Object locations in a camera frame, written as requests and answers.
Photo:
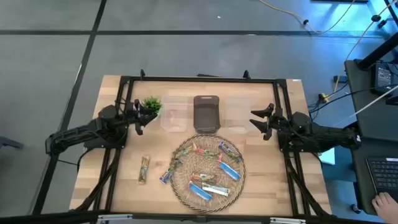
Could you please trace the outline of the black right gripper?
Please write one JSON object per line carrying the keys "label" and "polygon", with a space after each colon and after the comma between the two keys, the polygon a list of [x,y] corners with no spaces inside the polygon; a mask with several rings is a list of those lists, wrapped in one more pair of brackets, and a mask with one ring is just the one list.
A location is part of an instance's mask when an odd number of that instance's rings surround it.
{"label": "black right gripper", "polygon": [[267,117],[266,122],[250,120],[250,122],[264,134],[264,140],[269,140],[272,136],[272,130],[277,131],[289,129],[289,121],[283,117],[282,109],[274,109],[274,104],[270,103],[266,109],[263,110],[252,110],[251,114],[256,115],[260,118]]}

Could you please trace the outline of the purple blue granola bar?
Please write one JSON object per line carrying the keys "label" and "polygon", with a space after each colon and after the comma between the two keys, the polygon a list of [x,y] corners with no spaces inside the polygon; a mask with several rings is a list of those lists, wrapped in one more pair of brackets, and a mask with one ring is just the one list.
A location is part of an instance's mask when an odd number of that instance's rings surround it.
{"label": "purple blue granola bar", "polygon": [[230,158],[234,159],[236,162],[241,162],[243,160],[241,154],[237,149],[227,145],[224,141],[221,141],[218,148],[227,154]]}

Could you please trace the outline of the tan green granola bar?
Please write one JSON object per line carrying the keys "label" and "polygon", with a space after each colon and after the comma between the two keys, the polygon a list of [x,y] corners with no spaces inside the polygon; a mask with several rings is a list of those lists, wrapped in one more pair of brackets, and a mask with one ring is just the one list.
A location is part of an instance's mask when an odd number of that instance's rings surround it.
{"label": "tan green granola bar", "polygon": [[141,161],[140,171],[139,171],[139,184],[145,184],[147,179],[147,171],[149,168],[150,157],[144,156]]}
{"label": "tan green granola bar", "polygon": [[187,154],[193,151],[195,151],[195,148],[192,146],[192,144],[187,146],[182,146],[172,153],[172,160],[173,161],[179,160],[183,156],[186,156]]}

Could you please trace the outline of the red green granola bar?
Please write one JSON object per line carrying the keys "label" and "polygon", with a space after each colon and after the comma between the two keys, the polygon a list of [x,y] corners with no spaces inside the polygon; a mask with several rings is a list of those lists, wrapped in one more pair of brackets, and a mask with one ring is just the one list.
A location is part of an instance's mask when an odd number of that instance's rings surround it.
{"label": "red green granola bar", "polygon": [[194,172],[191,174],[190,180],[196,182],[206,182],[207,184],[214,185],[216,184],[216,175]]}
{"label": "red green granola bar", "polygon": [[216,152],[210,152],[207,149],[202,149],[200,147],[198,147],[194,142],[192,143],[193,149],[195,151],[196,154],[198,155],[202,155],[205,157],[209,157],[209,158],[214,158],[214,159],[218,159],[219,158],[219,153]]}

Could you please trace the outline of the white and blue granola bar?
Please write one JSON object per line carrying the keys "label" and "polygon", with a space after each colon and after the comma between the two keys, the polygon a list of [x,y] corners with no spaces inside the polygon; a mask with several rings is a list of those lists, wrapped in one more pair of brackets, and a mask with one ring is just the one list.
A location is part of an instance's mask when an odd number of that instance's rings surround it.
{"label": "white and blue granola bar", "polygon": [[230,192],[230,189],[228,189],[228,188],[219,187],[219,186],[215,186],[215,185],[210,185],[210,184],[208,184],[206,182],[202,182],[201,183],[201,187],[202,187],[202,189],[204,191],[213,192],[215,194],[219,194],[219,195],[222,195],[222,196],[225,196],[225,197],[228,197],[229,196],[229,192]]}

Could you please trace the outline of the green plant in white pot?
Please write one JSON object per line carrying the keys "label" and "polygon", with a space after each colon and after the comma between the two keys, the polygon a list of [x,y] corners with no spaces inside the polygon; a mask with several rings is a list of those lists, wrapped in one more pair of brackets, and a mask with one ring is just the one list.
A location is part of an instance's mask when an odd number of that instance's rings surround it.
{"label": "green plant in white pot", "polygon": [[158,114],[162,107],[162,102],[159,97],[150,96],[144,99],[142,106],[145,106],[149,110],[149,114]]}

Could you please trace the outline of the clear plastic container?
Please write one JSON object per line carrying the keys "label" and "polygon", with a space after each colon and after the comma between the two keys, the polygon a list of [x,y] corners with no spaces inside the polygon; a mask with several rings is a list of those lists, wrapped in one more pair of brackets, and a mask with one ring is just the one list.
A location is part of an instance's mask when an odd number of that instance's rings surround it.
{"label": "clear plastic container", "polygon": [[225,125],[236,134],[246,134],[249,131],[249,116],[252,101],[245,97],[229,97],[225,100]]}
{"label": "clear plastic container", "polygon": [[161,99],[160,125],[168,133],[184,132],[187,129],[188,98],[164,96]]}

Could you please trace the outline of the dark grey plastic bin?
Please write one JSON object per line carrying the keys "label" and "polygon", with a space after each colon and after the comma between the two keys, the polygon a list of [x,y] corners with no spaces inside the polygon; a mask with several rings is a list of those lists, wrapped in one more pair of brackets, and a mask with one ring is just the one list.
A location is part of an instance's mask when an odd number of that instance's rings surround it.
{"label": "dark grey plastic bin", "polygon": [[220,99],[216,95],[193,98],[193,126],[200,134],[213,134],[220,128]]}

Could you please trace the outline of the round woven placemat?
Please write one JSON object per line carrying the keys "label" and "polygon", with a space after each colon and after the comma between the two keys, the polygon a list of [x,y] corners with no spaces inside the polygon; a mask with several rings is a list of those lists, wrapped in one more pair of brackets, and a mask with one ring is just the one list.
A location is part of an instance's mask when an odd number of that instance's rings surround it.
{"label": "round woven placemat", "polygon": [[[198,155],[195,153],[195,151],[183,156],[179,160],[173,161],[171,159],[170,161],[170,165],[172,165],[174,162],[178,162],[178,166],[175,169],[173,176],[169,180],[171,188],[179,201],[193,211],[202,213],[222,211],[235,203],[243,191],[246,178],[246,166],[244,159],[241,162],[236,162],[234,159],[230,158],[218,148],[218,145],[221,141],[224,141],[227,145],[237,149],[243,158],[242,152],[236,145],[234,145],[231,141],[214,134],[198,134],[196,136],[192,136],[181,143],[178,148],[190,145],[194,142],[202,149],[207,149],[210,152],[222,154],[226,159],[232,160],[233,168],[235,168],[241,174],[241,179],[238,181],[230,178],[218,167],[219,164],[217,159]],[[225,197],[207,191],[206,192],[213,197],[210,201],[203,200],[197,196],[188,188],[188,183],[191,181],[190,176],[194,172],[216,175],[216,184],[214,185],[230,189],[229,196]],[[192,182],[201,188],[202,182]]]}

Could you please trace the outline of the black desk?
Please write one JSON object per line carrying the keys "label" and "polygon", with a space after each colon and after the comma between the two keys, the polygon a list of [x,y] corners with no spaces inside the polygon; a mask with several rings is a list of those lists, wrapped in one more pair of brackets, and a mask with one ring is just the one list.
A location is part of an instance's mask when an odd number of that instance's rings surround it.
{"label": "black desk", "polygon": [[371,93],[371,71],[358,68],[357,62],[345,62],[346,75],[354,110],[358,112],[357,125],[361,136],[361,147],[352,152],[358,183],[358,203],[369,215],[374,215],[371,200],[376,196],[366,159],[370,157],[398,158],[398,106],[387,105],[380,99],[363,111],[361,108],[377,98]]}

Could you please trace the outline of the black power adapter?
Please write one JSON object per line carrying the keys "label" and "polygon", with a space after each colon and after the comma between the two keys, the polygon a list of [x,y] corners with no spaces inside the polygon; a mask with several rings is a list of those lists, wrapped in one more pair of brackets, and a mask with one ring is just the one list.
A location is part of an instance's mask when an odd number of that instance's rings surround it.
{"label": "black power adapter", "polygon": [[377,63],[374,69],[374,87],[378,92],[385,93],[392,88],[394,72],[388,63]]}

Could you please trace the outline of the black laptop keyboard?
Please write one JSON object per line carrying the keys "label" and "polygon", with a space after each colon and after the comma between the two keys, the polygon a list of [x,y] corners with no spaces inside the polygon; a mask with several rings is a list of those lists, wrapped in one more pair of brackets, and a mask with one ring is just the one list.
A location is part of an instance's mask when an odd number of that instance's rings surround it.
{"label": "black laptop keyboard", "polygon": [[370,157],[366,163],[377,194],[388,193],[398,202],[398,158]]}

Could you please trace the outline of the black pole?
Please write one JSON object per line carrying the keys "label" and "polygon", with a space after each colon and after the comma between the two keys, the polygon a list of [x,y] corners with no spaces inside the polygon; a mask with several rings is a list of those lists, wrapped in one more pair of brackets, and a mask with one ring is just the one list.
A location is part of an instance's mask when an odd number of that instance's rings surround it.
{"label": "black pole", "polygon": [[372,67],[379,59],[381,59],[385,54],[389,53],[392,49],[398,46],[398,32],[392,35],[388,40],[371,52],[363,60],[357,63],[357,67],[361,70],[367,70]]}

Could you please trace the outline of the person's hand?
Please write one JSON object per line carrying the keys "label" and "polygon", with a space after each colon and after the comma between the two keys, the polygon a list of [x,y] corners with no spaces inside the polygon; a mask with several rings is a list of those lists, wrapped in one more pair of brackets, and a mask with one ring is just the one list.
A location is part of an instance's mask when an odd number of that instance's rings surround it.
{"label": "person's hand", "polygon": [[387,193],[381,192],[371,201],[377,215],[388,224],[398,224],[398,203]]}

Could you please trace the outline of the black aluminium table frame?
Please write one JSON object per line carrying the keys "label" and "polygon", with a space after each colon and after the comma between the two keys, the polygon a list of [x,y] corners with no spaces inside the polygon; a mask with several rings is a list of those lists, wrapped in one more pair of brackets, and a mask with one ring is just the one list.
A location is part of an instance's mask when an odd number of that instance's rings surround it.
{"label": "black aluminium table frame", "polygon": [[[221,136],[238,147],[243,154],[246,178],[243,191],[230,207],[212,213],[196,212],[175,196],[170,182],[159,178],[170,166],[172,153],[185,140],[200,133],[193,126],[193,98],[198,95],[216,95],[220,99],[220,128],[214,135]],[[110,175],[100,190],[91,212],[131,214],[135,218],[196,219],[198,221],[255,220],[268,222],[271,218],[296,218],[308,222],[311,218],[330,215],[328,195],[319,161],[310,153],[289,154],[279,149],[277,131],[270,140],[249,124],[246,134],[236,134],[225,125],[225,100],[245,97],[252,101],[252,110],[262,110],[269,103],[282,109],[283,117],[294,112],[305,112],[307,105],[301,82],[294,80],[220,78],[220,77],[130,77],[106,75],[102,79],[93,116],[108,105],[124,111],[127,101],[143,102],[150,96],[184,96],[188,98],[187,129],[168,133],[156,119],[136,133],[129,125],[124,147],[87,148],[80,169],[70,208],[83,208],[83,201],[93,193],[99,177]],[[144,156],[150,157],[145,184],[139,184],[139,171]]]}

